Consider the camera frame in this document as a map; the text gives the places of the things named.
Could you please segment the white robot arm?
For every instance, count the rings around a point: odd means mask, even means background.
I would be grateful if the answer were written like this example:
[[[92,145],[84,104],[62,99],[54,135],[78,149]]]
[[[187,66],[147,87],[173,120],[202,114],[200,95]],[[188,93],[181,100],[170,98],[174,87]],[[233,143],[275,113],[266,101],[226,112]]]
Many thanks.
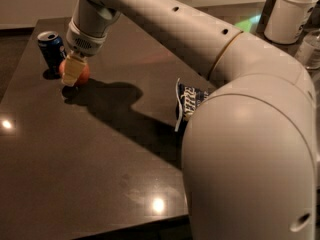
[[[182,143],[193,239],[315,240],[316,94],[305,68],[176,0],[78,0],[67,32],[66,84],[119,15],[216,85]]]

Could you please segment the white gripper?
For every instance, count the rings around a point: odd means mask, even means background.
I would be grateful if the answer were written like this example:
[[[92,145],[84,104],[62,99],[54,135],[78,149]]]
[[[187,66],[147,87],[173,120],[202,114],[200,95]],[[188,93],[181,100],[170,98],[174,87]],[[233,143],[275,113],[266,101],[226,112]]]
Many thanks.
[[[116,10],[96,4],[91,0],[78,0],[68,25],[66,41],[73,53],[64,61],[62,83],[74,86],[82,68],[88,64],[86,57],[96,55],[102,48],[109,28],[120,16]]]

